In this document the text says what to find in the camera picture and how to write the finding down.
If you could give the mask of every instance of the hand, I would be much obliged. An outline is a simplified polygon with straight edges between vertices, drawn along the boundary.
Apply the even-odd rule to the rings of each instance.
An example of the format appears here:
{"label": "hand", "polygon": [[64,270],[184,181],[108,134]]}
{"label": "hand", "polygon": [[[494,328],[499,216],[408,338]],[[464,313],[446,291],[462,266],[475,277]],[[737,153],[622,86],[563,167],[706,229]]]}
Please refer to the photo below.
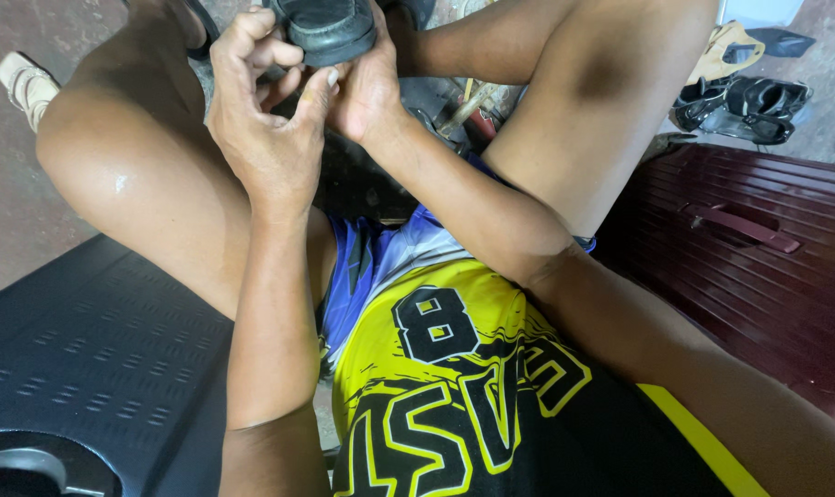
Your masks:
{"label": "hand", "polygon": [[329,126],[363,145],[378,131],[395,129],[396,119],[408,116],[401,104],[396,48],[386,18],[374,0],[370,3],[378,38],[370,51],[337,65],[340,92],[332,97],[328,114]]}
{"label": "hand", "polygon": [[[338,70],[317,71],[304,88],[291,120],[265,113],[297,89],[303,51],[283,42],[270,9],[252,7],[236,16],[213,43],[215,95],[207,124],[248,192],[252,216],[284,221],[305,217],[319,182],[323,123]],[[282,79],[263,86],[256,78],[274,63],[292,65]]]}

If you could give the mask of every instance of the maroon plastic container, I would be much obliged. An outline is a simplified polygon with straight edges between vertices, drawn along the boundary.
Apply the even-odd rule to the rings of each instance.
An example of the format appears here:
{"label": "maroon plastic container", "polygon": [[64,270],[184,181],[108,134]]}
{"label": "maroon plastic container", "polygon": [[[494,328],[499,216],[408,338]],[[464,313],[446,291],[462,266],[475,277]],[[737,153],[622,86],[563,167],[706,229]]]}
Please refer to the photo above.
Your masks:
{"label": "maroon plastic container", "polygon": [[688,145],[638,167],[594,255],[835,417],[835,165]]}

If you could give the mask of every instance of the shorts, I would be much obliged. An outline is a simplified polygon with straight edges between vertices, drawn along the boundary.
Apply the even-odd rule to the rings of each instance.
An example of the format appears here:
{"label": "shorts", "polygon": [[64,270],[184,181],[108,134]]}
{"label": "shorts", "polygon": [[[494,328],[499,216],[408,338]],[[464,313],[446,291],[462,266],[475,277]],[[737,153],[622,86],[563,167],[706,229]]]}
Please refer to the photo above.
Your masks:
{"label": "shorts", "polygon": [[[506,184],[477,155],[470,153],[467,161]],[[331,367],[365,306],[392,282],[413,269],[472,258],[423,204],[398,228],[367,218],[326,216],[337,241],[338,262],[316,317],[324,341],[323,361]],[[587,252],[595,248],[594,238],[575,239]]]}

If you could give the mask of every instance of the jersey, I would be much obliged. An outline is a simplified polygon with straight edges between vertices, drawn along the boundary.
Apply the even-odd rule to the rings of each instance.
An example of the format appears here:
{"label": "jersey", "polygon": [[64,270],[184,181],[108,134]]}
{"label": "jersey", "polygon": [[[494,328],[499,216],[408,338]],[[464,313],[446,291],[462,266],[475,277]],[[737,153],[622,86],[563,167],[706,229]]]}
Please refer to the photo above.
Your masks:
{"label": "jersey", "polygon": [[333,404],[338,496],[767,495],[665,389],[569,346],[475,259],[367,303]]}

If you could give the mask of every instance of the man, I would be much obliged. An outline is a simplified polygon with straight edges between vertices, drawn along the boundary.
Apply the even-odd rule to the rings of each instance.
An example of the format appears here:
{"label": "man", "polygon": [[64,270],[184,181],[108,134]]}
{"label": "man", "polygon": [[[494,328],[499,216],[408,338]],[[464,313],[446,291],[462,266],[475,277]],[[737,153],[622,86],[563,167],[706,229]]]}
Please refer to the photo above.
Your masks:
{"label": "man", "polygon": [[[37,152],[86,220],[236,319],[225,495],[330,492],[322,361],[339,495],[835,495],[829,417],[571,236],[599,227],[716,6],[500,0],[426,32],[373,6],[374,48],[313,74],[291,120],[265,110],[302,52],[252,9],[213,44],[206,129],[184,50],[206,43],[199,16],[132,0]],[[396,48],[401,74],[530,90],[470,164],[402,109]],[[257,87],[273,63],[292,69]],[[326,122],[422,202],[401,229],[311,207]]]}

